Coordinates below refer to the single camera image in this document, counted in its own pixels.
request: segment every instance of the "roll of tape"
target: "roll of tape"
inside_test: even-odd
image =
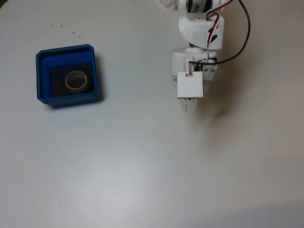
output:
[[[74,70],[66,76],[65,84],[69,92],[73,94],[84,93],[90,86],[90,80],[80,70]]]
[[[212,7],[212,0],[187,0],[188,13],[206,13]]]

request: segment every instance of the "red wire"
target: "red wire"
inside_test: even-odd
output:
[[[213,34],[214,34],[215,30],[217,29],[217,25],[218,25],[218,22],[219,22],[219,18],[220,18],[220,17],[219,17],[219,14],[218,14],[218,13],[213,13],[212,15],[210,15],[210,16],[207,17],[207,19],[210,19],[210,18],[212,18],[212,17],[214,17],[214,16],[217,16],[217,19],[215,20],[214,25],[213,25],[212,32],[211,32],[210,35],[209,35],[209,38],[208,38],[208,46],[210,45],[210,41],[211,41],[211,39],[212,39],[212,37],[213,37]]]
[[[208,11],[208,12],[206,13],[206,20],[208,20],[207,18],[208,18],[208,16],[209,16],[209,14],[211,14],[211,13],[213,13],[213,12],[215,12],[215,11],[217,11],[217,10],[219,10],[219,9],[221,9],[221,8],[223,8],[223,7],[225,7],[225,6],[227,6],[228,4],[232,3],[232,1],[233,1],[233,0],[229,0],[229,1],[227,1],[227,2],[225,2],[225,3],[223,3],[223,4],[221,4],[220,6],[218,6],[218,7],[214,8],[214,9],[211,9],[210,11]]]

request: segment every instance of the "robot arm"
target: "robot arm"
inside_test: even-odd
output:
[[[217,64],[236,58],[245,48],[250,34],[250,18],[241,0],[248,19],[248,34],[242,49],[232,58],[217,61],[217,53],[223,43],[224,19],[215,11],[223,9],[233,0],[161,0],[166,6],[178,6],[179,30],[190,46],[182,52],[173,53],[172,79],[178,99],[187,110],[187,99],[202,98],[218,68]],[[187,13],[206,13],[206,19],[189,20]]]

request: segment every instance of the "white table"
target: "white table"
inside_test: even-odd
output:
[[[286,15],[288,1],[245,3],[246,51],[221,66],[224,90],[185,113],[171,82],[172,50],[187,45],[176,11],[155,0],[9,0],[0,9],[0,227],[298,227],[303,4]],[[239,9],[225,12],[228,28]],[[232,53],[233,32],[246,27],[230,28]],[[105,100],[52,110],[37,99],[35,55],[80,44],[95,48]],[[227,69],[239,75],[228,87]]]

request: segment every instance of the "blue plastic tray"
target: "blue plastic tray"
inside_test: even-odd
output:
[[[90,63],[94,90],[89,93],[52,97],[51,70],[58,67]],[[89,45],[42,50],[36,55],[37,98],[54,108],[96,102],[99,99],[94,48]]]

